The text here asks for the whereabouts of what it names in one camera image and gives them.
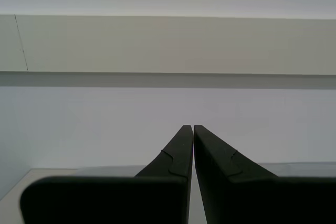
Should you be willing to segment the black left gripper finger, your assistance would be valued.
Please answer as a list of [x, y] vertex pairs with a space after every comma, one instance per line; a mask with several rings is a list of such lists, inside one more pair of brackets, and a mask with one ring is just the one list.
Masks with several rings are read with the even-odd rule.
[[333, 177], [279, 177], [202, 125], [194, 157], [208, 223], [335, 223]]
[[133, 177], [51, 176], [21, 194], [24, 223], [188, 223], [193, 130], [179, 129]]

